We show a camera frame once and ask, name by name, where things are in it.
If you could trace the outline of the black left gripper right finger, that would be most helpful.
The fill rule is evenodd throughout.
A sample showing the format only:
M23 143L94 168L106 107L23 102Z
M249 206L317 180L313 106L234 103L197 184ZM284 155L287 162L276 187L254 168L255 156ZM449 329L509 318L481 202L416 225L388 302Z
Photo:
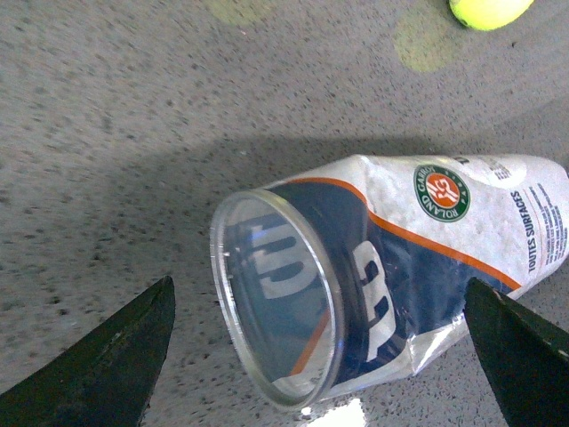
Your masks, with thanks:
M568 333L472 278L465 319L509 426L568 424Z

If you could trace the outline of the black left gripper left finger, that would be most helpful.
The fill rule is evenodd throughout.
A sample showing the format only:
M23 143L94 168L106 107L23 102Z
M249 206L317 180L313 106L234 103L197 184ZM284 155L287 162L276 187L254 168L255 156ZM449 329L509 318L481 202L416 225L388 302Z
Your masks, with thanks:
M166 359L175 294L166 276L1 395L3 426L138 426Z

